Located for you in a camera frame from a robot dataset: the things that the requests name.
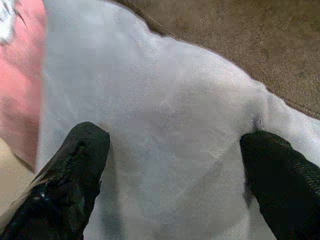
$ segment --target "pink fabric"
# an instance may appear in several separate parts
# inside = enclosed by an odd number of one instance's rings
[[[0,46],[0,138],[34,168],[47,17],[41,0],[20,0],[15,8],[22,18],[16,16],[12,41]]]

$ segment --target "beige surface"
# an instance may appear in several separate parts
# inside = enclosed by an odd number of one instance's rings
[[[0,138],[0,215],[34,179],[32,173]]]
[[[319,0],[116,0],[163,35],[233,61],[320,119]]]

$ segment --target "white fleece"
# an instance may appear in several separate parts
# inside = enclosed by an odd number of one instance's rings
[[[275,239],[257,202],[246,204],[240,137],[264,129],[320,166],[320,121],[223,57],[150,32],[117,4],[44,5],[38,169],[77,123],[91,121],[111,136],[84,239]]]

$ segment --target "brown fabric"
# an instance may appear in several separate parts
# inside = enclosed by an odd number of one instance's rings
[[[117,0],[163,35],[233,61],[320,119],[319,0]]]

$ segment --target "pink cloth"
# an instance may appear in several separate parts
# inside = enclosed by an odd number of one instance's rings
[[[0,46],[0,138],[35,167],[47,17],[41,0],[20,0],[11,42]]]

